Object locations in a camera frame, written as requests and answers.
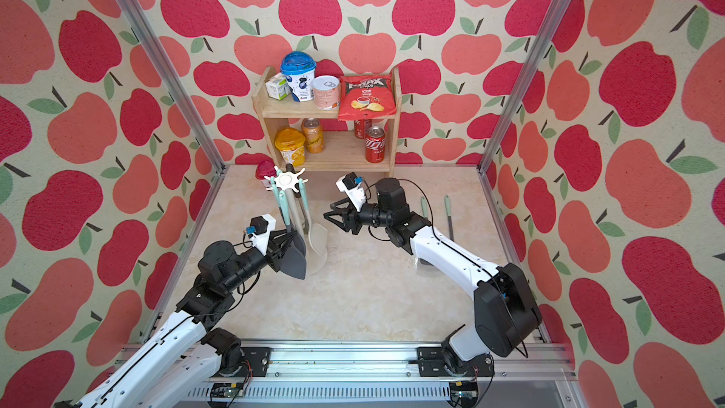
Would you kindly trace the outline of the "grey slotted spatula green handle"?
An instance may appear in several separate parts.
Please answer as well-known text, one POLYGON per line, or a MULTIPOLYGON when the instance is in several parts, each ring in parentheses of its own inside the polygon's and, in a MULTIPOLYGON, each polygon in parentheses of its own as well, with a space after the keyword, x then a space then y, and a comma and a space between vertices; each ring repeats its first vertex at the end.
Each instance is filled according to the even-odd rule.
POLYGON ((453 218, 452 218, 452 204, 449 195, 444 196, 444 204, 447 217, 447 231, 449 232, 449 239, 455 242, 453 218))

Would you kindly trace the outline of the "cream spoon green handle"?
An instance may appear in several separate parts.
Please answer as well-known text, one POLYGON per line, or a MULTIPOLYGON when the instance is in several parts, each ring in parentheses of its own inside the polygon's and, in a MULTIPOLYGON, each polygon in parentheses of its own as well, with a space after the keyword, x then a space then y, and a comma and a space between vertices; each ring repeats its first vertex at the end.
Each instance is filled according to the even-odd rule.
POLYGON ((322 260, 326 261, 328 257, 328 239, 329 232, 321 224, 313 221, 312 211, 309 205, 309 198, 307 195, 307 181, 305 179, 298 179, 298 190, 300 192, 303 213, 307 223, 307 236, 315 254, 322 260))

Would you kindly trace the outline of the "grey turner green handle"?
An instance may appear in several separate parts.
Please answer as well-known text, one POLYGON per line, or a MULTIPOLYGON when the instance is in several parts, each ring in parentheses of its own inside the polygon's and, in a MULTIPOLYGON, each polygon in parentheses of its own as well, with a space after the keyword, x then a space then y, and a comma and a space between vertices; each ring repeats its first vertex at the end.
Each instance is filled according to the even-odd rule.
POLYGON ((430 207, 428 204, 428 200, 426 200, 424 196, 421 196, 420 198, 420 207, 421 215, 426 219, 430 219, 430 207))

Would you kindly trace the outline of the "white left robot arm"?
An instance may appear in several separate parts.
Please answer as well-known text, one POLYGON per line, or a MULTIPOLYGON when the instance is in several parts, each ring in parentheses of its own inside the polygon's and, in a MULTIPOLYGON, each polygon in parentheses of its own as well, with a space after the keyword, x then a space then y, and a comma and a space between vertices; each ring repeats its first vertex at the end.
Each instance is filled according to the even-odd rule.
POLYGON ((306 257, 292 227, 249 234, 237 252, 229 241, 208 245, 199 274, 176 311, 156 334, 105 382, 83 396, 79 407, 173 407, 196 385, 219 371, 248 366, 240 339, 219 321, 243 298, 247 280, 270 267, 301 279, 306 257))

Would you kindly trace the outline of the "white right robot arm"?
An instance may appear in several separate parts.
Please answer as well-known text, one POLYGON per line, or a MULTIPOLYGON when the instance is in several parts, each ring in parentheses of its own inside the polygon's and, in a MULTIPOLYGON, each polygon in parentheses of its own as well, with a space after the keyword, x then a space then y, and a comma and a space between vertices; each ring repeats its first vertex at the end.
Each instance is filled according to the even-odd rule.
POLYGON ((447 372, 464 376, 477 359, 507 357, 515 349, 528 354, 524 339, 543 317, 519 266, 485 261, 443 236, 430 219, 411 210, 399 179, 376 182, 375 203, 368 201, 364 179, 353 172, 336 186, 346 197, 330 204, 324 219, 354 235, 364 227, 383 228, 390 243, 432 264, 472 299, 473 323, 441 343, 440 360, 447 372))

